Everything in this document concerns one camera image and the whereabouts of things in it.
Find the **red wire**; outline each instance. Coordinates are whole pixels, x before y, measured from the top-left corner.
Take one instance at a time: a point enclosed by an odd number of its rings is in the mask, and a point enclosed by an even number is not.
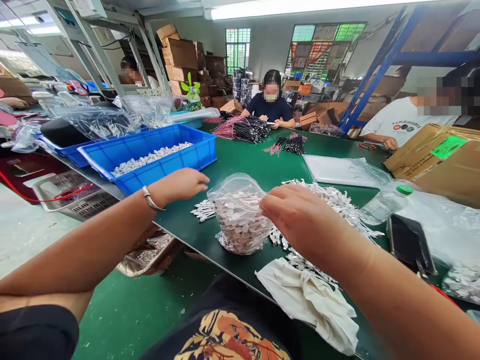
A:
[[[38,199],[31,199],[29,197],[26,197],[24,196],[23,194],[21,194],[17,188],[10,182],[10,180],[0,171],[0,177],[2,177],[3,180],[5,180],[6,184],[18,195],[20,196],[22,199],[24,200],[27,200],[27,201],[30,201],[30,202],[34,202],[34,203],[53,203],[53,202],[56,202],[56,201],[60,201],[60,200],[64,200],[64,199],[68,199],[68,198],[71,198],[74,194],[77,194],[77,193],[81,193],[82,191],[85,191],[91,187],[93,187],[94,185],[89,185],[81,190],[78,190],[78,191],[75,191],[75,192],[72,192],[71,194],[67,195],[67,196],[63,196],[63,197],[59,197],[59,198],[55,198],[53,200],[38,200]]]

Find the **silver bracelet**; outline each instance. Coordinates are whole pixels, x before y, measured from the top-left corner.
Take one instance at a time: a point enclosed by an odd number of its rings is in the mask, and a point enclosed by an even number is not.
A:
[[[148,203],[148,205],[150,205],[150,207],[152,209],[157,210],[157,211],[160,211],[160,210],[165,211],[166,210],[164,208],[158,207],[157,204],[154,203],[154,201],[150,197],[149,189],[147,189],[146,186],[142,187],[141,189],[143,190],[143,196],[146,198],[146,202]]]

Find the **black shirt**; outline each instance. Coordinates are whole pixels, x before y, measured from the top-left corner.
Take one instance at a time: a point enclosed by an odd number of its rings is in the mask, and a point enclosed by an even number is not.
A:
[[[292,108],[281,96],[278,96],[275,102],[267,102],[264,99],[264,94],[258,93],[248,103],[246,109],[258,118],[262,115],[268,116],[268,121],[272,123],[280,118],[287,122],[294,117]]]
[[[73,314],[38,305],[0,313],[0,359],[69,360],[79,339]],[[160,340],[142,360],[302,358],[296,326],[276,305],[238,280],[219,276],[185,323]]]

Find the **plastic water bottle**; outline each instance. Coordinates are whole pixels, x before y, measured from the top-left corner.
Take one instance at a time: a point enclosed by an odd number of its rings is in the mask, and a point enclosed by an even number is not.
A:
[[[372,200],[360,209],[360,218],[364,223],[378,225],[408,205],[407,196],[414,190],[400,185],[395,190],[380,191]]]

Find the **green bottle cap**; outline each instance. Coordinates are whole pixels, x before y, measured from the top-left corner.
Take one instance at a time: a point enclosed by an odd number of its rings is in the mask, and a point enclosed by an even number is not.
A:
[[[414,192],[414,190],[410,186],[406,186],[406,185],[397,186],[396,190],[400,194],[407,195],[407,196]]]

